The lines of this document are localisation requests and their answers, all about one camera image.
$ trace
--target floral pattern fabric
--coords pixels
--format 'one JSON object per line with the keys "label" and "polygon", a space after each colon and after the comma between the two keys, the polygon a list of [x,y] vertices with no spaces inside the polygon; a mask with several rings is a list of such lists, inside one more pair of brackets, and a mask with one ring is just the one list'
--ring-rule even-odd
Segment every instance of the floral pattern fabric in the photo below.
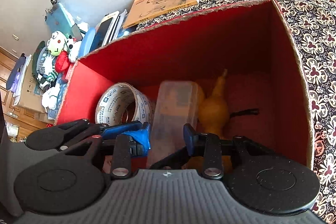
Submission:
{"label": "floral pattern fabric", "polygon": [[[138,25],[244,0],[199,0]],[[321,189],[312,208],[327,223],[336,223],[336,0],[277,0],[292,31],[310,90],[314,116],[314,172]]]}

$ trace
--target book spine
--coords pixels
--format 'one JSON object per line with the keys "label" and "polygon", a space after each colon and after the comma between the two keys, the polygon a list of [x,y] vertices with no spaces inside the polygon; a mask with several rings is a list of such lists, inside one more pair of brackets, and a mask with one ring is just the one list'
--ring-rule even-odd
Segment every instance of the book spine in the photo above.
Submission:
{"label": "book spine", "polygon": [[137,25],[141,22],[144,22],[144,21],[147,21],[147,20],[150,20],[154,17],[157,17],[157,16],[160,16],[160,15],[163,15],[163,14],[166,14],[166,13],[169,13],[169,12],[172,12],[172,11],[176,11],[176,10],[179,10],[179,9],[182,9],[182,8],[186,8],[186,7],[189,7],[189,6],[192,6],[192,5],[196,5],[198,4],[198,2],[195,0],[195,1],[192,1],[192,2],[189,2],[189,3],[186,3],[186,4],[182,4],[182,5],[179,5],[179,6],[176,6],[176,7],[173,7],[173,8],[169,8],[169,9],[166,9],[166,10],[163,10],[163,11],[160,11],[160,12],[157,12],[155,14],[152,14],[146,18],[143,18],[141,20],[137,20],[136,22],[134,23],[131,23],[131,24],[127,24],[127,25],[124,25],[123,26],[123,29],[127,29],[129,27],[132,27],[134,25]]}

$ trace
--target red cardboard box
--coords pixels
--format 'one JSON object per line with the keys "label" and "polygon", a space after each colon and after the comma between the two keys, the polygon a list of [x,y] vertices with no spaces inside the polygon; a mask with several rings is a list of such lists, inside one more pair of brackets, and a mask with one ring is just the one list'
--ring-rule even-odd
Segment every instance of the red cardboard box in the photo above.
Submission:
{"label": "red cardboard box", "polygon": [[277,3],[255,0],[181,16],[134,32],[75,63],[57,123],[95,121],[105,90],[127,82],[155,101],[164,80],[191,80],[209,95],[228,69],[232,118],[224,135],[244,135],[312,169],[308,87],[295,43]]}

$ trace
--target roll of packing tape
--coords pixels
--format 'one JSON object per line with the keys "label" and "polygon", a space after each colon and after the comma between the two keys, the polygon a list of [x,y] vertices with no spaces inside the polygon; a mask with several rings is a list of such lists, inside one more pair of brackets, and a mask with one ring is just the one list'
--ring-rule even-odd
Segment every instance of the roll of packing tape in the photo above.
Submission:
{"label": "roll of packing tape", "polygon": [[121,124],[127,107],[135,101],[135,112],[132,121],[152,124],[154,109],[148,98],[139,90],[127,83],[116,83],[100,98],[96,107],[96,123],[107,123],[110,126]]}

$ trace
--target metal screw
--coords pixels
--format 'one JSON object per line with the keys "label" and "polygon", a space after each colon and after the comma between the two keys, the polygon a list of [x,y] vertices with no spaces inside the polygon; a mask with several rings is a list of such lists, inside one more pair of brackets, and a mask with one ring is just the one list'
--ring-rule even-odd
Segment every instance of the metal screw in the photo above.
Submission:
{"label": "metal screw", "polygon": [[218,168],[207,168],[204,171],[204,174],[210,176],[210,177],[215,177],[221,174],[221,171]]}
{"label": "metal screw", "polygon": [[115,168],[112,171],[113,175],[118,176],[118,177],[123,177],[128,174],[128,170],[126,168]]}

